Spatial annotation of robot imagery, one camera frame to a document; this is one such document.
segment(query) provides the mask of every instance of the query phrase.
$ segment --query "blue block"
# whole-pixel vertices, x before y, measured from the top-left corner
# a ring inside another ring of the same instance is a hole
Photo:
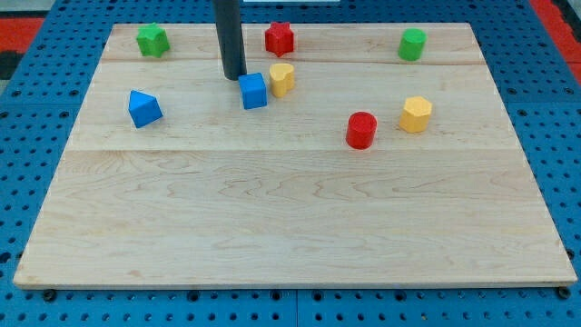
[[[154,96],[134,90],[129,95],[129,114],[137,128],[144,127],[163,117],[162,110]]]
[[[238,77],[244,109],[266,106],[266,84],[261,73],[246,74]]]

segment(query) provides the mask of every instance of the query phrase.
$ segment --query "green cylinder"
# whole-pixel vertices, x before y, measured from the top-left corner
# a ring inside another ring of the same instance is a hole
[[[405,30],[399,43],[399,57],[407,61],[418,60],[424,50],[426,40],[428,40],[428,36],[420,29],[409,28]]]

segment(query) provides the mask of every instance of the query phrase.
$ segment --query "colored block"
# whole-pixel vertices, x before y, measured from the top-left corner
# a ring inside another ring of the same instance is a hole
[[[158,58],[170,49],[170,43],[167,40],[165,30],[156,23],[139,27],[137,44],[142,55],[152,55]]]
[[[283,97],[294,87],[294,66],[292,64],[271,65],[271,93]]]
[[[429,117],[432,114],[432,103],[422,96],[406,99],[403,112],[399,118],[399,127],[408,133],[419,133],[428,127]]]
[[[294,51],[294,33],[291,23],[271,23],[271,28],[264,32],[266,51],[275,53],[278,57]]]
[[[378,121],[370,113],[357,112],[352,114],[347,125],[347,143],[354,149],[363,150],[373,144]]]
[[[244,109],[263,107],[267,104],[266,84],[261,73],[246,74],[238,77]]]
[[[131,91],[129,95],[129,114],[137,128],[144,127],[163,117],[157,99],[138,91]]]
[[[405,30],[399,43],[399,57],[407,61],[418,60],[424,50],[426,40],[428,40],[428,36],[420,29],[409,28]]]

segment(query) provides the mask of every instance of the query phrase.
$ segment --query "black pole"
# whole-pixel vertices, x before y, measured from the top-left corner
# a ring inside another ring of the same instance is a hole
[[[224,75],[232,81],[246,74],[240,0],[212,0]]]

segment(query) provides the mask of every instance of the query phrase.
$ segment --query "wood grain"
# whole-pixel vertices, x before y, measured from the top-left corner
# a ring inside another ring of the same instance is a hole
[[[212,25],[164,25],[172,50],[143,58],[116,25],[15,283],[30,289],[447,288],[566,285],[563,244],[469,25],[294,25],[296,87],[244,111]],[[164,118],[136,130],[131,89]],[[397,122],[434,104],[428,130]],[[365,151],[350,114],[378,117]]]

